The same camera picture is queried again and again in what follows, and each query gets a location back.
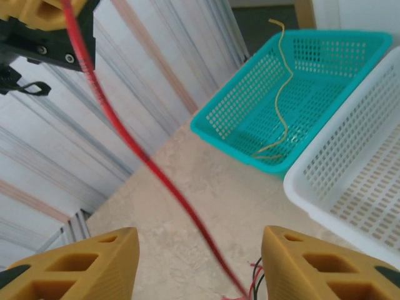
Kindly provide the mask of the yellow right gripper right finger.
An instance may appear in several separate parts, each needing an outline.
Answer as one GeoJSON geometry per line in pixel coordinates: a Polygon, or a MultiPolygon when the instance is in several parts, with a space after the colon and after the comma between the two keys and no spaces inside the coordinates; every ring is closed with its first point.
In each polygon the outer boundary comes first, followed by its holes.
{"type": "Polygon", "coordinates": [[[399,299],[399,271],[388,263],[279,226],[261,244],[269,299],[399,299]]]}

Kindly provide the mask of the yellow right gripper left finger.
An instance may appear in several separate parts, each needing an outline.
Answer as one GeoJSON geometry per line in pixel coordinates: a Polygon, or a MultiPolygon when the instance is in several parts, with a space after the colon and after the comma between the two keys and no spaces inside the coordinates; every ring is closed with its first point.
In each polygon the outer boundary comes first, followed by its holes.
{"type": "Polygon", "coordinates": [[[138,231],[121,228],[13,263],[1,299],[131,299],[138,262],[138,231]]]}

